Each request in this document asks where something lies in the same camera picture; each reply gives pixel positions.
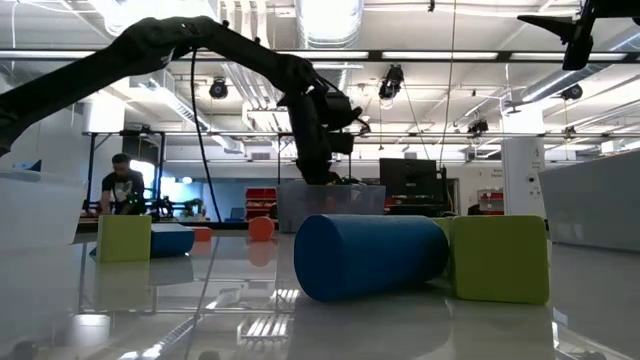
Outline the white column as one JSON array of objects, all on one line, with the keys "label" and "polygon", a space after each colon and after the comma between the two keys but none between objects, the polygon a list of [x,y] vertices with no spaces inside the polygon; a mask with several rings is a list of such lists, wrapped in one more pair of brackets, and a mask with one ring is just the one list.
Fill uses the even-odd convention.
[{"label": "white column", "polygon": [[545,168],[543,110],[525,105],[502,115],[501,143],[505,213],[544,218],[539,172]]}]

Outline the black monitor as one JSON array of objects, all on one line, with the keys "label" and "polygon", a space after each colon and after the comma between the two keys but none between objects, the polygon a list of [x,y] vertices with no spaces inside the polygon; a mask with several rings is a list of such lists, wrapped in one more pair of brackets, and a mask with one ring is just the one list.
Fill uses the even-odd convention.
[{"label": "black monitor", "polygon": [[435,160],[381,158],[379,179],[386,188],[387,198],[418,197],[430,203],[443,200],[443,188]]}]

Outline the black metal frame rig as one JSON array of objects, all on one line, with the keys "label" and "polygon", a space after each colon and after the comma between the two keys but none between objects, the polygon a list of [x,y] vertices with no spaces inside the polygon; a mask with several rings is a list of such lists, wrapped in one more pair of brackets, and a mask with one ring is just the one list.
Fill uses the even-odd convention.
[{"label": "black metal frame rig", "polygon": [[83,203],[82,209],[89,213],[91,210],[99,209],[99,202],[92,201],[92,184],[94,173],[94,158],[96,150],[108,139],[113,136],[118,137],[132,137],[142,141],[143,138],[150,138],[151,136],[159,136],[160,144],[157,146],[158,155],[155,163],[154,180],[151,188],[151,199],[147,199],[145,207],[147,210],[153,210],[156,213],[159,212],[159,201],[161,199],[161,177],[164,175],[165,155],[166,155],[166,138],[167,134],[164,131],[154,131],[149,128],[143,128],[141,130],[121,130],[117,132],[89,132],[84,131],[83,136],[90,137],[90,149],[89,149],[89,161],[88,161],[88,174],[87,174],[87,190],[86,198]]},{"label": "black metal frame rig", "polygon": [[[304,145],[303,149],[307,151],[330,150],[332,153],[330,161],[331,166],[335,163],[336,154],[350,155],[351,151],[353,150],[354,140],[353,137],[349,134],[329,133],[327,140],[327,144]],[[287,162],[294,164],[297,168],[298,145],[295,138],[291,134],[287,135],[284,133],[279,133],[272,145],[274,146],[274,149],[276,151],[278,168],[281,168],[282,165]],[[345,180],[342,180],[340,175],[332,170],[331,166],[330,180],[327,184],[345,183]]]}]

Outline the clear plastic bin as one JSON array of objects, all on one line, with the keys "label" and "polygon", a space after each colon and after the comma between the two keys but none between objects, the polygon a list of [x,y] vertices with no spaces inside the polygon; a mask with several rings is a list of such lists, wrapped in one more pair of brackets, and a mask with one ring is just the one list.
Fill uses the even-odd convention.
[{"label": "clear plastic bin", "polygon": [[540,173],[555,243],[640,253],[640,150]]},{"label": "clear plastic bin", "polygon": [[83,180],[0,169],[0,252],[71,243],[85,195]]},{"label": "clear plastic bin", "polygon": [[296,233],[304,220],[320,214],[382,215],[386,188],[380,185],[308,185],[291,181],[276,189],[279,231]]}]

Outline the green foam cube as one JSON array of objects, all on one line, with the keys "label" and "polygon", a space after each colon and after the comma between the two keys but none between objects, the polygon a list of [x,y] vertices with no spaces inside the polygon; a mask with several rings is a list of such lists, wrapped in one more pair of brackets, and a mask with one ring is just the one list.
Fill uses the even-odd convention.
[{"label": "green foam cube", "polygon": [[103,215],[98,221],[96,258],[101,263],[148,261],[152,218]]}]

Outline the white ceiling duct pipe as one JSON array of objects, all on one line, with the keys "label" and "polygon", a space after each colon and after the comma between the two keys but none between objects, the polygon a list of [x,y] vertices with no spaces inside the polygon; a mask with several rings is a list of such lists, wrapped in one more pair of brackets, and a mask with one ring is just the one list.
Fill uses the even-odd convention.
[{"label": "white ceiling duct pipe", "polygon": [[169,107],[177,116],[193,125],[205,136],[208,133],[224,151],[231,154],[244,154],[245,145],[239,140],[233,140],[222,129],[212,126],[203,116],[197,114],[197,108],[188,104],[186,98],[175,91],[174,77],[166,71],[151,75],[134,76],[130,78],[132,88],[143,89],[152,102],[161,103]]}]

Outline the red bin shelf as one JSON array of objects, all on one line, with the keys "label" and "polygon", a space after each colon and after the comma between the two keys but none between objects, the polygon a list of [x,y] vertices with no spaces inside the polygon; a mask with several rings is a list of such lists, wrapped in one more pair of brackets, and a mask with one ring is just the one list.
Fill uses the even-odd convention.
[{"label": "red bin shelf", "polygon": [[276,215],[277,191],[275,187],[245,188],[245,219],[269,217]]},{"label": "red bin shelf", "polygon": [[502,188],[480,189],[478,191],[478,205],[485,215],[504,215],[505,202]]}]

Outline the black overhead light bar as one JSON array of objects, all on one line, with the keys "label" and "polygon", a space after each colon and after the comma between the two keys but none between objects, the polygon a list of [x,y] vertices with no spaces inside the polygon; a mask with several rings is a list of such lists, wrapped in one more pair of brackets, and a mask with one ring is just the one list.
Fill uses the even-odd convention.
[{"label": "black overhead light bar", "polygon": [[[67,61],[84,58],[94,50],[70,49],[0,49],[0,60]],[[313,62],[394,62],[394,63],[540,63],[561,64],[564,53],[559,51],[382,51],[382,50],[284,50]]]}]

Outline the orange foam cylinder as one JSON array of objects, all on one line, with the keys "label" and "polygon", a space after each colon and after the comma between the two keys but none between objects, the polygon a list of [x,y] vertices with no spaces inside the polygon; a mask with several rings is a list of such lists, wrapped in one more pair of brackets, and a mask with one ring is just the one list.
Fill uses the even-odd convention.
[{"label": "orange foam cylinder", "polygon": [[275,224],[269,217],[255,217],[248,222],[248,234],[253,241],[269,241],[275,231]]}]

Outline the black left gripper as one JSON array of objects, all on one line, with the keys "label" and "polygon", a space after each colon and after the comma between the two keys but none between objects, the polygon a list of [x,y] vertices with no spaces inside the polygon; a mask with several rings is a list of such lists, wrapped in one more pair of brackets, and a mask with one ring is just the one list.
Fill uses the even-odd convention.
[{"label": "black left gripper", "polygon": [[307,151],[304,145],[320,145],[328,143],[330,131],[320,123],[319,110],[324,102],[324,95],[299,94],[284,96],[284,106],[288,110],[293,136],[298,145],[297,168],[303,180],[310,185],[325,185],[330,180],[331,151]]}]

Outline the blue foam cube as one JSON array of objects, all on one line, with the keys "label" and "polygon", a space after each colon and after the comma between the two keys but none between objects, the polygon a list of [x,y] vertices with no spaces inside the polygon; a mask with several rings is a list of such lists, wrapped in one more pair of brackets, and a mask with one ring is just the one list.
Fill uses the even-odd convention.
[{"label": "blue foam cube", "polygon": [[193,229],[178,223],[151,225],[151,258],[182,256],[190,252],[195,242]]}]

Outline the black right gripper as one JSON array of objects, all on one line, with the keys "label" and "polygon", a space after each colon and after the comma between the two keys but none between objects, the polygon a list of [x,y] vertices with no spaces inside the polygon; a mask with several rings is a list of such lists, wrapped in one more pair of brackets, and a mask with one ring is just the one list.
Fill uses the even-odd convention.
[{"label": "black right gripper", "polygon": [[539,15],[519,15],[518,20],[543,28],[566,39],[562,68],[567,71],[583,69],[593,48],[591,35],[599,18],[630,18],[640,26],[640,0],[585,0],[580,19]]}]

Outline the silver ventilation duct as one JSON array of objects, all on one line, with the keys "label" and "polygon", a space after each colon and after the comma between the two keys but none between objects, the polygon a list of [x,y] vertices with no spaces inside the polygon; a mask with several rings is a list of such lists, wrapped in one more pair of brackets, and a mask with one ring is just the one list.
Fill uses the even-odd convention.
[{"label": "silver ventilation duct", "polygon": [[298,45],[305,50],[343,50],[358,40],[364,0],[294,0]]}]

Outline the green foam block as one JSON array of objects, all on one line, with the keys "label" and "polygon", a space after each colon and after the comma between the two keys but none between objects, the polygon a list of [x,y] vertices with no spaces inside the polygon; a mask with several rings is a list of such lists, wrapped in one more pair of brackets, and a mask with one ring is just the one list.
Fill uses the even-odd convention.
[{"label": "green foam block", "polygon": [[459,216],[449,228],[457,297],[544,305],[550,296],[548,246],[539,216]]},{"label": "green foam block", "polygon": [[437,217],[433,218],[433,221],[440,227],[447,240],[448,260],[443,275],[448,280],[451,280],[453,278],[453,248],[451,242],[452,217]]}]

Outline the person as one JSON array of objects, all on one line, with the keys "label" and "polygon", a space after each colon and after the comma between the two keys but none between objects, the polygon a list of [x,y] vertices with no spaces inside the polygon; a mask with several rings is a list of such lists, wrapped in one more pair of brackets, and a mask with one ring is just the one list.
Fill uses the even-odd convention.
[{"label": "person", "polygon": [[101,215],[141,215],[145,213],[143,174],[130,167],[130,157],[115,154],[113,171],[102,180]]}]

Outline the blue foam cylinder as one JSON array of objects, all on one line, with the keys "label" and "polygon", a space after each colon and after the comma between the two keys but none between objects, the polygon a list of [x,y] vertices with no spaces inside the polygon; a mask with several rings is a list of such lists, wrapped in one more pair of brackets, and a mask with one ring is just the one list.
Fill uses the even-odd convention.
[{"label": "blue foam cylinder", "polygon": [[441,227],[409,215],[313,215],[293,247],[302,290],[324,303],[429,281],[444,272],[449,256]]}]

